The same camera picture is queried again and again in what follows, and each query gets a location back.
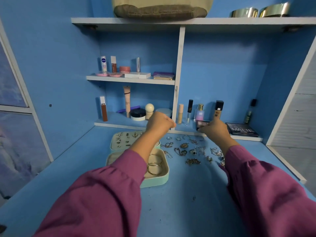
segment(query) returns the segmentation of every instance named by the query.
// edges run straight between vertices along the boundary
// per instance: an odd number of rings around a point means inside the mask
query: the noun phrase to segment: gold metal container
[[[260,10],[259,17],[288,17],[290,3],[280,3],[265,7]]]
[[[247,7],[232,11],[229,17],[257,17],[257,15],[258,9],[254,7]]]

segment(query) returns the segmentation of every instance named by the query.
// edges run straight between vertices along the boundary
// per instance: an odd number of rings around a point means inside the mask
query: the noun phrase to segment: purple shirt
[[[291,176],[242,146],[232,146],[225,163],[228,191],[254,236],[316,236],[316,202]],[[53,204],[34,236],[136,237],[146,171],[144,160],[126,150],[110,166],[86,172]]]

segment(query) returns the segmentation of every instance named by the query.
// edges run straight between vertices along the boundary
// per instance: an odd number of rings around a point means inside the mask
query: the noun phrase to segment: jewelry box
[[[142,131],[119,132],[113,135],[106,165],[112,164],[124,150],[128,149],[142,134]],[[150,153],[147,172],[140,185],[141,188],[165,184],[169,178],[169,166],[163,150],[160,149],[160,141]]]

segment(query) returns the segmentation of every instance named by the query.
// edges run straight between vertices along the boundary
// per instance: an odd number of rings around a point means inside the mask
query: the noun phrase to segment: round white knob
[[[154,105],[153,104],[147,104],[146,106],[145,106],[145,110],[146,110],[146,112],[148,112],[148,113],[151,113],[151,112],[153,112],[154,111]]]

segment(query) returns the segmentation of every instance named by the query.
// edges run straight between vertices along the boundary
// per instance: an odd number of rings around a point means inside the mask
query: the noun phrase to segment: blue desk surface
[[[82,173],[105,165],[110,153],[112,136],[126,129],[93,127],[33,181],[22,188],[0,208],[0,223],[7,225],[4,236],[31,236],[54,201]],[[177,134],[167,134],[161,143],[170,142],[173,148],[184,141],[176,141]],[[294,177],[287,168],[260,142],[239,141],[258,159],[272,163]],[[247,236],[247,230],[227,189],[227,177],[217,166],[219,159],[211,155],[213,142],[199,141],[207,147],[205,157],[197,157],[200,165],[188,166],[188,158],[178,156],[173,148],[162,148],[172,156],[168,159],[169,180],[166,184],[141,189],[142,213],[138,236]],[[315,197],[306,191],[308,196]]]

